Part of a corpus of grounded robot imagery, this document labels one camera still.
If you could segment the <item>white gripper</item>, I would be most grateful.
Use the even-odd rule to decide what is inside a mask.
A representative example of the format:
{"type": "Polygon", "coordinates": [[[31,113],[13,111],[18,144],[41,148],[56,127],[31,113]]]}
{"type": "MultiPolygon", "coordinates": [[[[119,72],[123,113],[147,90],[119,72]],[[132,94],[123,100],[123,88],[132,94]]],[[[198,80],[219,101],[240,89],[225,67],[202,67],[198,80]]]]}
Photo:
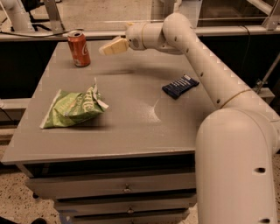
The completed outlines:
{"type": "Polygon", "coordinates": [[[99,48],[99,53],[104,56],[125,53],[130,47],[133,50],[145,49],[143,42],[143,29],[145,23],[127,23],[125,38],[116,37],[99,48]]]}

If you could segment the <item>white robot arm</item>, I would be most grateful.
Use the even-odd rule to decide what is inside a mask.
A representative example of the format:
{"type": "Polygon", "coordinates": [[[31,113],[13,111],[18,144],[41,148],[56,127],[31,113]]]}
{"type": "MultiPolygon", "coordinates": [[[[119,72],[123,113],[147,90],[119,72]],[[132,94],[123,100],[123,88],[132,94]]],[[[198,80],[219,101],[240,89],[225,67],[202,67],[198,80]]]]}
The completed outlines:
{"type": "Polygon", "coordinates": [[[161,24],[129,24],[101,54],[175,50],[188,59],[216,110],[200,125],[195,171],[199,224],[278,224],[272,157],[278,114],[172,13],[161,24]]]}

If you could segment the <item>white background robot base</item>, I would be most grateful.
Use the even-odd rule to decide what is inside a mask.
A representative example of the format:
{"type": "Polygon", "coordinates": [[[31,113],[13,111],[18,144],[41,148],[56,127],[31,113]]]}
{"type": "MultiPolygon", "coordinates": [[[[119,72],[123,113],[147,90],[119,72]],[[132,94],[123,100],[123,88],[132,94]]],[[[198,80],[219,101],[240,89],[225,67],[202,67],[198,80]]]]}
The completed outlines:
{"type": "Polygon", "coordinates": [[[34,31],[29,14],[26,12],[21,0],[0,0],[0,5],[16,32],[34,31]]]}

